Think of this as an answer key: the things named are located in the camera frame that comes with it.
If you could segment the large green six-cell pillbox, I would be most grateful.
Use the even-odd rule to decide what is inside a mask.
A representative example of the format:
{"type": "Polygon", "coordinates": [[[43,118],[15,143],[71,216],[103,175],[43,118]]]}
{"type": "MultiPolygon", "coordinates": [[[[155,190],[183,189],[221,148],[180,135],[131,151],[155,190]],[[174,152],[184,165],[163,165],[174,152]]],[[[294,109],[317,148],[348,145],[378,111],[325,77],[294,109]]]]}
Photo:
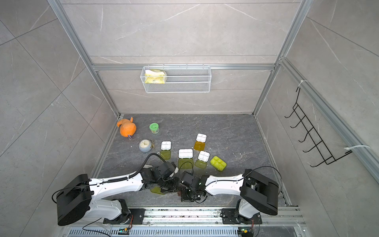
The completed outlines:
{"type": "Polygon", "coordinates": [[[159,195],[164,195],[164,193],[161,191],[161,187],[154,187],[152,189],[150,189],[151,193],[154,193],[154,194],[159,194],[159,195]]]}

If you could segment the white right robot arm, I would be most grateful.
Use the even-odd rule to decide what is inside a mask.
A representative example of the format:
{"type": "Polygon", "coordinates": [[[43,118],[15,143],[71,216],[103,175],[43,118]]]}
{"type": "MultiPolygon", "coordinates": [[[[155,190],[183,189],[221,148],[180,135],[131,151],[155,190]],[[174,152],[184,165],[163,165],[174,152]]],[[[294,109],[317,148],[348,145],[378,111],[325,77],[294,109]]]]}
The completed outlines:
{"type": "Polygon", "coordinates": [[[196,177],[184,172],[179,184],[182,187],[182,198],[193,201],[202,196],[241,197],[236,207],[236,214],[245,219],[251,219],[259,212],[273,216],[278,214],[279,184],[252,169],[246,169],[243,174],[229,177],[213,175],[196,177]]]}

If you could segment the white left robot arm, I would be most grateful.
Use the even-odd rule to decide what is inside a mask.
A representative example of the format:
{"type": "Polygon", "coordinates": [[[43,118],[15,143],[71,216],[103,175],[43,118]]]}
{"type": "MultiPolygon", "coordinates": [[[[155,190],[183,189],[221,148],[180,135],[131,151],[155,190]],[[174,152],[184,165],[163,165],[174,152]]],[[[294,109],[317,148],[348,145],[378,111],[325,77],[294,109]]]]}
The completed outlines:
{"type": "Polygon", "coordinates": [[[123,224],[132,213],[124,199],[108,198],[126,192],[160,187],[176,192],[179,182],[175,163],[142,166],[136,172],[110,178],[92,178],[81,174],[56,194],[57,224],[67,226],[88,218],[102,219],[105,224],[123,224]]]}

